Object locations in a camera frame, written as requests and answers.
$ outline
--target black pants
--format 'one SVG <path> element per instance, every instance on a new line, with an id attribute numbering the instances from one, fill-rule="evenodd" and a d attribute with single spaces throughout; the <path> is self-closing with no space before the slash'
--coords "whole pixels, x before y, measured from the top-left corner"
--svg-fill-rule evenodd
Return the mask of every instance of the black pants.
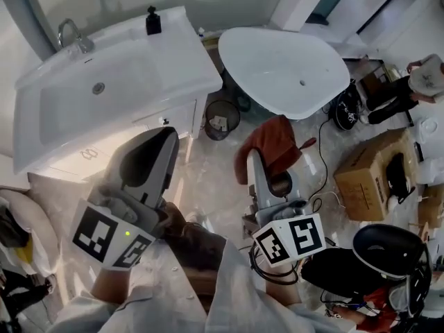
<path id="1" fill-rule="evenodd" d="M 409 87 L 410 76 L 393 81 L 386 87 L 382 88 L 371 99 L 367 100 L 367 108 L 373 111 L 378 106 L 390 101 L 386 107 L 381 110 L 371 112 L 368 115 L 368 122 L 371 124 L 381 123 L 399 112 L 405 112 L 414 108 L 418 102 L 410 99 L 412 90 Z"/>
<path id="2" fill-rule="evenodd" d="M 8 310 L 11 318 L 15 318 L 16 315 L 18 315 L 24 309 L 41 301 L 45 296 L 48 295 L 46 285 L 34 286 L 29 277 L 25 277 L 8 270 L 3 270 L 3 272 L 6 276 L 6 285 L 4 290 L 1 292 L 1 298 L 5 302 L 6 309 Z M 28 289 L 28 291 L 10 295 L 13 290 L 19 287 Z"/>

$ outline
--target cabinet door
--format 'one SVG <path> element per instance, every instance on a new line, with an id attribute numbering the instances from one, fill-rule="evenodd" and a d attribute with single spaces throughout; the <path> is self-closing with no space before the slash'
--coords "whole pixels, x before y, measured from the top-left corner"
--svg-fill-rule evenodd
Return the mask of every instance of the cabinet door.
<path id="1" fill-rule="evenodd" d="M 146 126 L 150 130 L 158 127 L 171 126 L 176 129 L 179 136 L 191 134 L 193 128 L 194 109 L 196 100 L 185 105 L 169 108 L 164 111 L 152 114 L 134 122 L 138 126 Z"/>
<path id="2" fill-rule="evenodd" d="M 110 157 L 99 149 L 94 146 L 86 146 L 52 163 L 51 168 L 76 174 L 80 179 L 83 179 L 104 170 L 109 161 Z"/>
<path id="3" fill-rule="evenodd" d="M 113 135 L 110 135 L 106 138 L 103 138 L 100 141 L 94 143 L 93 146 L 109 157 L 112 157 L 116 149 L 118 149 L 122 144 L 126 143 L 140 133 L 145 132 L 146 130 L 148 130 L 148 126 L 146 125 L 134 126 L 127 130 L 123 130 L 121 132 L 114 133 Z"/>

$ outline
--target brown towel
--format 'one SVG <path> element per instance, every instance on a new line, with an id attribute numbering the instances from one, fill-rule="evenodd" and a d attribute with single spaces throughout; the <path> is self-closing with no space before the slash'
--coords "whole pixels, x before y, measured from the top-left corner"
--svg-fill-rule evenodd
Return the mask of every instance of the brown towel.
<path id="1" fill-rule="evenodd" d="M 257 149 L 262 157 L 265 172 L 274 176 L 286 171 L 302 155 L 300 149 L 316 143 L 316 138 L 310 138 L 302 147 L 296 146 L 293 128 L 284 116 L 275 116 L 256 128 L 234 157 L 234 172 L 237 182 L 248 184 L 247 157 L 252 149 Z"/>

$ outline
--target drain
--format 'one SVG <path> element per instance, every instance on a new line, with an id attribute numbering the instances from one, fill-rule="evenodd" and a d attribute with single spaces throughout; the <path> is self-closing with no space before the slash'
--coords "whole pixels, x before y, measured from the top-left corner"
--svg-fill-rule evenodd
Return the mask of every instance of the drain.
<path id="1" fill-rule="evenodd" d="M 105 89 L 105 84 L 97 83 L 95 84 L 95 86 L 92 87 L 92 93 L 94 95 L 99 95 L 103 92 L 104 89 Z"/>

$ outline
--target cabinet handle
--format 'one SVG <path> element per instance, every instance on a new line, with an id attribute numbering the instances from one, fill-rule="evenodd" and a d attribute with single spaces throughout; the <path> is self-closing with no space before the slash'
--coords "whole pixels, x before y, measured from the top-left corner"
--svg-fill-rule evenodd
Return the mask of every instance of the cabinet handle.
<path id="1" fill-rule="evenodd" d="M 97 158 L 99 154 L 94 149 L 85 149 L 84 151 L 81 151 L 80 154 L 82 157 L 84 157 L 86 160 L 91 160 L 92 158 Z"/>

